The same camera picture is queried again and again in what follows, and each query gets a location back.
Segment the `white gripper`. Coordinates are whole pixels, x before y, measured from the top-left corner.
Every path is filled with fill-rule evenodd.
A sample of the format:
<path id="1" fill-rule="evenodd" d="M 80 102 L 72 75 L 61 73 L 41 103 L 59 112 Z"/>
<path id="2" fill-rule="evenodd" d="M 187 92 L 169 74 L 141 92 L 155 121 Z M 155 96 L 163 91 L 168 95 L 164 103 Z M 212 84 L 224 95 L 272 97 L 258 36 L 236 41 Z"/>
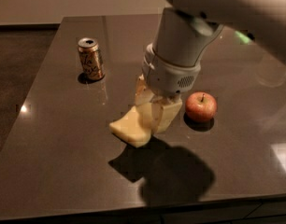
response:
<path id="1" fill-rule="evenodd" d="M 152 44 L 147 45 L 143 75 L 136 81 L 135 105 L 150 103 L 152 134 L 162 133 L 170 126 L 182 107 L 182 100 L 176 95 L 193 87 L 200 70 L 200 63 L 181 67 L 165 62 L 155 53 Z"/>

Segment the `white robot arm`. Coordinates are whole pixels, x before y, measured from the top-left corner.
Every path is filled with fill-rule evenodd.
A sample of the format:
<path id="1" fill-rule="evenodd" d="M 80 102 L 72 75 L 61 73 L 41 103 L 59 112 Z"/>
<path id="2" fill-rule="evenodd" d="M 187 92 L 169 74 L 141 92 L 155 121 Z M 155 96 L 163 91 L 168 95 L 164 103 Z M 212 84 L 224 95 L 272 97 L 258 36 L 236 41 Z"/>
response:
<path id="1" fill-rule="evenodd" d="M 180 96 L 193 87 L 206 47 L 227 26 L 239 31 L 286 65 L 286 0 L 166 0 L 140 80 L 146 94 L 136 104 L 146 113 L 152 133 L 167 129 L 179 112 Z"/>

